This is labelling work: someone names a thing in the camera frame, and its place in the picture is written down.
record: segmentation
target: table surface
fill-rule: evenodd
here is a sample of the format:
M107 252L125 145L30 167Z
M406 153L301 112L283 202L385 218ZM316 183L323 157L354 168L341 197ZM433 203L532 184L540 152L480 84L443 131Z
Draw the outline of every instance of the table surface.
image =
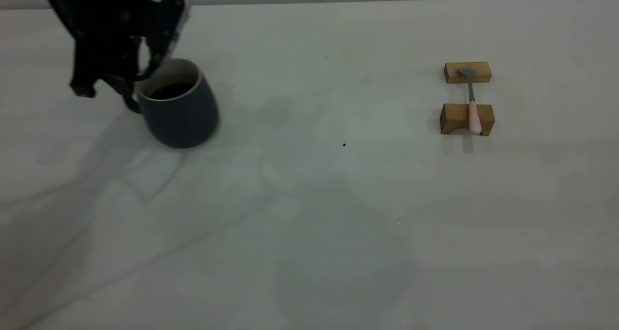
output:
M619 325L619 0L197 6L221 126L175 151L0 12L0 328ZM488 61L490 136L442 66Z

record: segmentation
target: spoon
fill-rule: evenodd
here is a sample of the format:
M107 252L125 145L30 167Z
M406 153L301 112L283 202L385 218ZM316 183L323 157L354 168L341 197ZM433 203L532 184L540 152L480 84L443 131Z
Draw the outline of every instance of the spoon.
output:
M469 130L471 134L479 135L482 132L482 123L479 121L475 93L473 92L473 77L477 75L477 70L473 68L461 68L458 71L469 79Z

